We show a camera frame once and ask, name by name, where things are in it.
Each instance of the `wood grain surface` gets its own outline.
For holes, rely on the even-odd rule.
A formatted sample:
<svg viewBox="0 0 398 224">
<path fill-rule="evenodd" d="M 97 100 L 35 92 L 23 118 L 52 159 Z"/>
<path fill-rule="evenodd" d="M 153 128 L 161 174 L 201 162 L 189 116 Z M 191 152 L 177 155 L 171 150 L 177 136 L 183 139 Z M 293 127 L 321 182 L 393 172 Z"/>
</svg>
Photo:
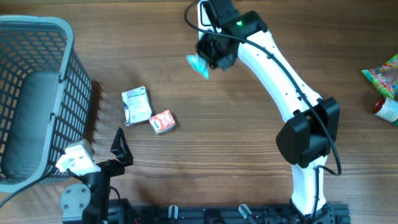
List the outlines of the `wood grain surface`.
<svg viewBox="0 0 398 224">
<path fill-rule="evenodd" d="M 292 174 L 275 145 L 283 125 L 275 103 L 241 62 L 211 71 L 210 80 L 192 70 L 185 56 L 195 53 L 198 36 L 183 21 L 187 5 L 15 5 L 1 6 L 0 14 L 56 16 L 73 27 L 95 88 L 86 138 L 95 161 L 104 161 L 113 158 L 117 128 L 124 129 L 134 165 L 111 185 L 133 205 L 287 203 Z M 398 3 L 266 0 L 236 7 L 256 10 L 303 80 L 341 106 L 343 175 L 325 175 L 327 200 L 349 204 L 353 223 L 397 223 L 398 128 L 371 114 L 380 94 L 361 69 L 398 53 Z M 196 12 L 190 18 L 196 21 Z M 174 113 L 174 131 L 156 136 L 149 123 L 124 126 L 121 92 L 141 85 L 155 112 Z M 335 169 L 332 155 L 327 166 Z M 26 190 L 0 209 L 0 223 L 61 223 L 60 195 L 75 182 Z"/>
</svg>

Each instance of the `gray plastic basket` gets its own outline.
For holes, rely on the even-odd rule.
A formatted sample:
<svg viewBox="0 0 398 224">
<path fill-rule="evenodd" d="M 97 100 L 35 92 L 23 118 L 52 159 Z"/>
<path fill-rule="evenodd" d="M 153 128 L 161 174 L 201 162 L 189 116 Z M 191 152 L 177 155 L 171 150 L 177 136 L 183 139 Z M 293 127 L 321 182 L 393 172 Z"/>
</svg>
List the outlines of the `gray plastic basket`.
<svg viewBox="0 0 398 224">
<path fill-rule="evenodd" d="M 62 19 L 0 16 L 0 192 L 46 174 L 84 137 L 92 86 L 73 41 Z"/>
</svg>

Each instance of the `black cable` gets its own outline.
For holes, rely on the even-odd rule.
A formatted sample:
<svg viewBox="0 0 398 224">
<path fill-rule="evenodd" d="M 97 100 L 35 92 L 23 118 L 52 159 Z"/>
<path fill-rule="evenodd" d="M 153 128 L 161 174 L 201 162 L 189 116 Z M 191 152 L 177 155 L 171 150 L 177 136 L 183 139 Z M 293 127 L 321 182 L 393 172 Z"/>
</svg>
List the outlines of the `black cable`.
<svg viewBox="0 0 398 224">
<path fill-rule="evenodd" d="M 51 176 L 52 174 L 54 174 L 57 171 L 56 167 L 53 167 L 53 169 L 46 173 L 45 175 L 43 175 L 42 177 L 38 178 L 37 180 L 31 182 L 30 184 L 21 187 L 20 189 L 16 190 L 15 192 L 13 192 L 12 194 L 8 195 L 8 197 L 6 197 L 1 203 L 0 203 L 0 208 L 7 203 L 11 198 L 13 198 L 14 196 L 16 196 L 17 194 L 23 192 L 24 190 L 28 189 L 29 187 L 39 183 L 40 181 L 46 179 L 47 177 Z"/>
<path fill-rule="evenodd" d="M 111 186 L 111 190 L 114 190 L 116 192 L 116 194 L 118 195 L 119 201 L 120 201 L 120 194 L 119 194 L 118 190 L 112 186 Z"/>
<path fill-rule="evenodd" d="M 184 19 L 185 22 L 192 27 L 193 29 L 205 33 L 205 34 L 210 34 L 210 35 L 215 35 L 215 36 L 219 36 L 219 37 L 225 37 L 225 38 L 229 38 L 229 39 L 234 39 L 234 40 L 238 40 L 240 42 L 243 43 L 247 43 L 250 44 L 256 48 L 258 48 L 259 50 L 263 51 L 266 55 L 267 58 L 269 59 L 273 59 L 273 61 L 280 67 L 280 69 L 282 69 L 282 71 L 286 74 L 287 78 L 289 78 L 290 82 L 293 84 L 294 88 L 297 90 L 297 93 L 300 95 L 301 99 L 303 99 L 303 101 L 305 102 L 305 104 L 308 106 L 308 108 L 310 109 L 310 111 L 312 112 L 312 115 L 315 117 L 315 119 L 318 121 L 319 125 L 321 126 L 322 131 L 324 132 L 326 138 L 329 140 L 330 143 L 330 147 L 331 150 L 333 151 L 333 155 L 335 157 L 335 161 L 336 161 L 336 165 L 337 165 L 337 172 L 325 167 L 325 166 L 316 166 L 315 169 L 315 178 L 316 178 L 316 186 L 315 186 L 315 206 L 313 208 L 313 212 L 312 212 L 312 221 L 315 221 L 315 214 L 317 211 L 317 206 L 318 206 L 318 200 L 319 200 L 319 169 L 324 169 L 327 172 L 329 172 L 332 175 L 335 176 L 339 176 L 341 175 L 341 163 L 340 163 L 340 158 L 338 156 L 337 153 L 337 149 L 335 146 L 335 142 L 333 141 L 333 139 L 331 138 L 331 135 L 328 131 L 328 129 L 326 128 L 325 124 L 323 123 L 321 117 L 319 117 L 318 113 L 314 110 L 314 108 L 312 107 L 311 103 L 307 100 L 307 97 L 304 95 L 304 93 L 301 91 L 299 85 L 296 83 L 296 81 L 294 80 L 294 78 L 291 76 L 291 74 L 289 73 L 289 71 L 287 71 L 287 69 L 284 67 L 284 65 L 282 65 L 282 63 L 274 57 L 274 55 L 272 53 L 270 53 L 267 49 L 265 49 L 265 47 L 261 47 L 260 45 L 256 44 L 253 41 L 247 40 L 247 39 L 242 39 L 239 37 L 235 37 L 232 35 L 227 35 L 227 34 L 220 34 L 217 32 L 213 32 L 213 31 L 209 31 L 209 30 L 204 30 L 201 29 L 195 25 L 193 25 L 187 18 L 187 14 L 188 11 L 190 10 L 190 8 L 192 6 L 194 6 L 195 4 L 197 4 L 196 2 L 191 3 L 185 10 L 184 12 Z"/>
</svg>

